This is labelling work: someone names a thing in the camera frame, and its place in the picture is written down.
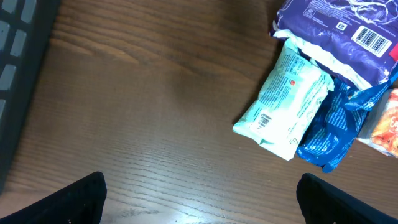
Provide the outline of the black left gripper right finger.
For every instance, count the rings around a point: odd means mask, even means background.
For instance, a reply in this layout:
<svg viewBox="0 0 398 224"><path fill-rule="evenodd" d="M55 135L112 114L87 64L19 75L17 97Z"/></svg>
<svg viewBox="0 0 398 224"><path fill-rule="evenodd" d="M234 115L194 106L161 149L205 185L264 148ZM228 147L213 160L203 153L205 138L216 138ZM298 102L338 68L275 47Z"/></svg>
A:
<svg viewBox="0 0 398 224"><path fill-rule="evenodd" d="M396 218L310 173L303 174L299 180L296 197L306 223L397 224Z"/></svg>

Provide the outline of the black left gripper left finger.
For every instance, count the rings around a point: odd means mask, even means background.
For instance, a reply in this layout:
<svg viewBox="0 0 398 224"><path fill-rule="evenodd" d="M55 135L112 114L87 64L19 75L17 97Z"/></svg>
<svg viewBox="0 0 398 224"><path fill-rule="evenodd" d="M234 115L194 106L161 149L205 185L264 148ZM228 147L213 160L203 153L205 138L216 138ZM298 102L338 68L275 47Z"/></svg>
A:
<svg viewBox="0 0 398 224"><path fill-rule="evenodd" d="M1 224L99 224L106 194L103 173L94 172L1 218Z"/></svg>

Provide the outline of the blue snack wrapper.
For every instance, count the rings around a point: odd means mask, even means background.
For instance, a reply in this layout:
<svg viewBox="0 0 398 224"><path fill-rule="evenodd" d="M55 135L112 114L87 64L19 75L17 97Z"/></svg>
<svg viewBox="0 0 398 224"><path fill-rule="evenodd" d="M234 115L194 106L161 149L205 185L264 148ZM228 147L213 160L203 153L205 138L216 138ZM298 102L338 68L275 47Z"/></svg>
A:
<svg viewBox="0 0 398 224"><path fill-rule="evenodd" d="M351 87L335 78L333 91L323 100L297 149L297 154L323 172L333 171L358 136L368 113L397 79L394 68L389 80L367 90Z"/></svg>

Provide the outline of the orange tissue packet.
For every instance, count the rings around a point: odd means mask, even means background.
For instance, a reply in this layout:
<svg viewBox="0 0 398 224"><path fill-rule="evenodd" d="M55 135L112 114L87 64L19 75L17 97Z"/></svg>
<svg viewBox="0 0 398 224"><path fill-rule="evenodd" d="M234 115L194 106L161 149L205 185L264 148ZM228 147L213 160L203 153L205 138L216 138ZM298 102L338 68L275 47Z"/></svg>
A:
<svg viewBox="0 0 398 224"><path fill-rule="evenodd" d="M397 89L388 89L369 112L357 140L397 158Z"/></svg>

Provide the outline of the mint green wipes packet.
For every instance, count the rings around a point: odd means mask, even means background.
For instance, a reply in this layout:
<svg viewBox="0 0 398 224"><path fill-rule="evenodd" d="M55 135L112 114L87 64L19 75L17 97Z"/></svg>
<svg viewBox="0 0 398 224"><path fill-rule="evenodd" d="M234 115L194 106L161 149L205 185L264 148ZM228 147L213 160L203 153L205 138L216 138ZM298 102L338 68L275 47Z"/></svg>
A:
<svg viewBox="0 0 398 224"><path fill-rule="evenodd" d="M233 126L233 131L289 161L316 115L334 90L332 77L307 60L287 39L257 99Z"/></svg>

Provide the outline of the purple noodle packet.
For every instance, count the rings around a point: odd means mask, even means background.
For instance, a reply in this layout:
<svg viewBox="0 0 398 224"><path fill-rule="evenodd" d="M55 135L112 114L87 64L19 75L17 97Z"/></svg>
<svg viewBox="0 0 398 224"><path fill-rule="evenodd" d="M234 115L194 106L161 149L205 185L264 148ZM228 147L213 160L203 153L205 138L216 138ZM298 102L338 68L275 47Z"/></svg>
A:
<svg viewBox="0 0 398 224"><path fill-rule="evenodd" d="M397 70L397 0L286 0L270 35L360 90Z"/></svg>

